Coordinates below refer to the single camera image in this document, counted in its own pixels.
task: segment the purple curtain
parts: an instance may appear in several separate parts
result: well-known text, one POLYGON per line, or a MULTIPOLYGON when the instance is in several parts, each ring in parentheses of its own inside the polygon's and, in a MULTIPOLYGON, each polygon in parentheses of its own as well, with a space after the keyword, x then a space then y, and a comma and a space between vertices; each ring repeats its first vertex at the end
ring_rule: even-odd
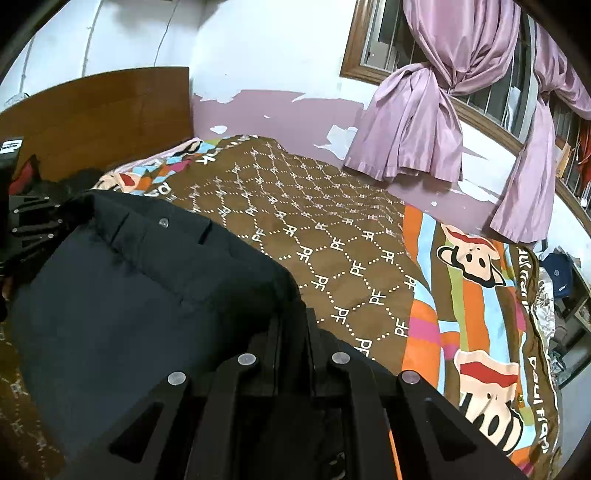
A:
POLYGON ((520 13, 513 0, 404 0, 429 63, 403 67, 381 83, 345 166, 377 180, 420 170, 458 181, 463 137, 449 95, 467 95, 503 77, 520 13))
POLYGON ((556 186, 556 133, 548 105, 550 92, 556 92, 579 116, 591 120, 591 98, 587 90, 564 53, 539 25, 536 26, 535 48, 534 73, 540 84, 538 102, 505 198, 491 222, 494 230, 514 242, 546 238, 550 227, 556 186))

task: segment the window frame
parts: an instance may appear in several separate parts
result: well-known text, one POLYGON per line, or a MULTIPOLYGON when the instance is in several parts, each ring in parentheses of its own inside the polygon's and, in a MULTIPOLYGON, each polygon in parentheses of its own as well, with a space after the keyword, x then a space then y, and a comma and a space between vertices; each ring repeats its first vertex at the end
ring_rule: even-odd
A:
MULTIPOLYGON (((343 56, 343 63, 340 70, 340 76, 342 77, 379 85, 390 75, 390 72, 386 70, 379 70, 361 64, 364 52, 366 52, 367 43, 369 42, 369 28, 372 23, 372 18, 376 14, 378 1, 379 0, 357 0, 357 3, 355 4, 353 20, 351 22, 345 55, 343 56)), ((460 120, 484 133, 487 137, 492 138, 515 156, 521 151, 523 143, 529 133, 539 91, 538 82, 533 72, 532 61, 535 58, 535 22, 529 15, 527 18, 529 27, 528 32, 530 35, 530 55, 526 60, 526 72, 529 82, 525 82, 527 92, 524 91, 522 94, 524 95, 526 105, 525 109, 520 109, 520 111, 523 112, 523 119, 521 120, 522 123, 519 136, 514 136, 512 133, 496 124, 493 120, 482 115, 476 109, 453 96, 451 97, 452 105, 460 120)), ((556 178, 556 194, 579 220, 586 233, 591 236, 591 219, 589 214, 587 214, 585 209, 581 207, 577 198, 564 182, 558 178, 556 178)))

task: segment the black jacket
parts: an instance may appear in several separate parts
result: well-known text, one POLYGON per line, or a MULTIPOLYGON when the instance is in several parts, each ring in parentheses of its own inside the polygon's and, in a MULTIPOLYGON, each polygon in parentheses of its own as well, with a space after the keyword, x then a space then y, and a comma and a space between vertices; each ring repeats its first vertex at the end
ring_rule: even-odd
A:
POLYGON ((24 381, 70 458, 169 373, 214 370, 299 299, 282 266, 162 200, 86 193, 9 317, 24 381))

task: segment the wooden window frame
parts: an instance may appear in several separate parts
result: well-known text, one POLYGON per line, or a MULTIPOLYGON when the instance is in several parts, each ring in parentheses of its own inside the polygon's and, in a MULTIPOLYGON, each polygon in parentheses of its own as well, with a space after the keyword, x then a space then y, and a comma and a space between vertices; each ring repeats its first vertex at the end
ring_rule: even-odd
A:
MULTIPOLYGON (((340 75, 345 78, 379 85, 390 73, 361 64, 366 38, 371 25, 374 2, 375 0, 357 0, 340 75)), ((495 142, 513 153, 513 155, 517 156, 519 154, 523 143, 517 137, 460 100, 454 97, 451 97, 451 99, 452 105, 456 109, 460 120, 476 128, 487 137, 492 138, 495 142)), ((575 215, 587 234, 591 236, 591 219, 583 207, 581 207, 576 197, 559 179, 556 179, 556 193, 575 215)))

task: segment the screw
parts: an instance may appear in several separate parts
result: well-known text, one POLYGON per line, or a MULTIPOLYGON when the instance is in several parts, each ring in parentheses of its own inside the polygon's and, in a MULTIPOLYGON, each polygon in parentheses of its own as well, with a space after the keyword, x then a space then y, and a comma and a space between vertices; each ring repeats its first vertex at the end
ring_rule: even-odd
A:
POLYGON ((351 360, 351 357, 349 356, 348 353, 336 352, 336 353, 333 353, 332 360, 336 364, 344 365, 344 364, 349 363, 349 361, 351 360))
POLYGON ((417 384, 419 380, 421 380, 421 376, 414 370, 405 370, 402 372, 402 381, 409 385, 417 384))
POLYGON ((238 357, 238 363, 241 365, 252 365, 256 362, 256 357, 252 353, 243 353, 238 357))
POLYGON ((172 372, 168 376, 168 383, 171 385, 181 385, 184 384, 184 381, 187 379, 187 376, 183 372, 172 372))

